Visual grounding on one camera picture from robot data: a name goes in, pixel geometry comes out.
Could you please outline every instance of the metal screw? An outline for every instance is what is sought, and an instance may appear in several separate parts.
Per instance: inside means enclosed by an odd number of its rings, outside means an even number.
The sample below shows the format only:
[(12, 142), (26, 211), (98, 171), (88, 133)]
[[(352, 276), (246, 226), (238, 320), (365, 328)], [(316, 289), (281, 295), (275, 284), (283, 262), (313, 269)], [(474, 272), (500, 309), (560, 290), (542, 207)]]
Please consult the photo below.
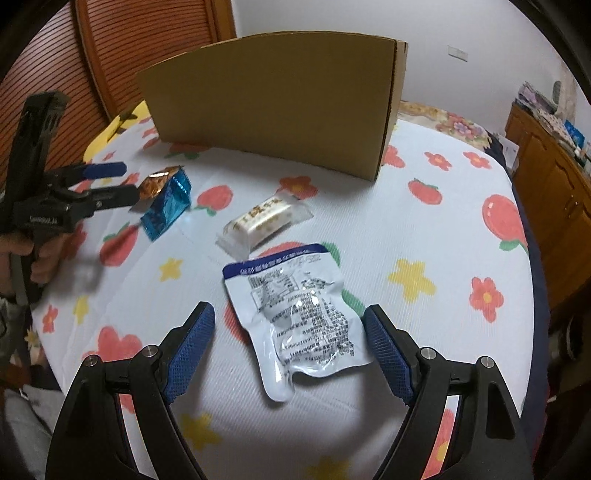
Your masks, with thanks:
[(158, 353), (158, 347), (155, 345), (148, 345), (142, 348), (142, 355), (151, 357)]
[(427, 360), (433, 360), (437, 356), (437, 352), (430, 347), (426, 347), (421, 350), (421, 355)]
[(99, 362), (98, 355), (89, 355), (84, 359), (84, 365), (86, 367), (93, 367)]
[(480, 359), (480, 362), (482, 365), (484, 365), (487, 368), (492, 368), (495, 366), (495, 361), (489, 356), (483, 356)]

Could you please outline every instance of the white wall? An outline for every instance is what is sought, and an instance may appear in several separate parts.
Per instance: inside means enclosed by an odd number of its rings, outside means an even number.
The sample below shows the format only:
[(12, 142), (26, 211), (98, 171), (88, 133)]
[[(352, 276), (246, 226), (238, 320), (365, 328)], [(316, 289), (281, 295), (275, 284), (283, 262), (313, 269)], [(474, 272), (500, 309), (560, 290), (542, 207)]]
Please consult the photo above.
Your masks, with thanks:
[[(403, 99), (504, 129), (524, 81), (551, 98), (558, 54), (509, 0), (233, 0), (238, 35), (351, 31), (409, 43)], [(465, 63), (447, 55), (468, 52)], [(584, 100), (580, 95), (579, 102)], [(577, 105), (588, 115), (591, 107)]]

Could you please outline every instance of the wooden cabinet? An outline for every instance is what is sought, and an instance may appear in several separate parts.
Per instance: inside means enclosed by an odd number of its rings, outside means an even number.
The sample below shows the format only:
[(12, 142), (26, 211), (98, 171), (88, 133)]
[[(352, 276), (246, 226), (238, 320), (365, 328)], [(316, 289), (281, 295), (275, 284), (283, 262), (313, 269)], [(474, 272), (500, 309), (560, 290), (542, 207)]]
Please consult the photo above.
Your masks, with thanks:
[(557, 141), (516, 105), (506, 132), (519, 145), (513, 181), (540, 246), (554, 309), (591, 278), (591, 185)]
[(113, 117), (139, 103), (139, 70), (236, 36), (230, 0), (63, 3), (13, 65), (2, 65), (8, 73), (0, 77), (0, 188), (21, 109), (31, 93), (58, 89), (72, 99), (46, 167), (68, 165), (82, 159)]

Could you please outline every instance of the cardboard box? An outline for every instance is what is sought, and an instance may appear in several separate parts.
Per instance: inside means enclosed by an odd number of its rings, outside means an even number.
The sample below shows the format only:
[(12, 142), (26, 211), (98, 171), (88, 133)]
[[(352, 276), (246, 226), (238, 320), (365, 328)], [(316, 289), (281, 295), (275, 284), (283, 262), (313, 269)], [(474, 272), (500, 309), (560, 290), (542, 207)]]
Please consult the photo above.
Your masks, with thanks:
[(160, 138), (375, 180), (396, 123), (407, 44), (281, 32), (202, 47), (138, 73)]

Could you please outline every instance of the wooden louvered door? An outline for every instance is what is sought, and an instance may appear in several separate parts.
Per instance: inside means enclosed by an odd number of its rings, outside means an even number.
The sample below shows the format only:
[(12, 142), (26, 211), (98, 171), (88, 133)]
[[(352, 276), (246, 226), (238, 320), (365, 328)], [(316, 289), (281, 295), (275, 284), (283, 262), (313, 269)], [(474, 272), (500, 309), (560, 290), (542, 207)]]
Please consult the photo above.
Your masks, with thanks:
[(70, 0), (0, 83), (0, 189), (31, 93), (59, 89), (71, 97), (47, 168), (67, 165), (82, 159), (112, 118), (139, 103), (138, 71), (235, 36), (230, 0)]
[(88, 143), (108, 125), (79, 47), (70, 5), (46, 23), (0, 83), (0, 189), (25, 99), (55, 89), (71, 101), (51, 143), (48, 169), (80, 161)]
[(76, 0), (75, 6), (89, 67), (110, 116), (140, 101), (138, 71), (227, 40), (219, 38), (211, 0)]

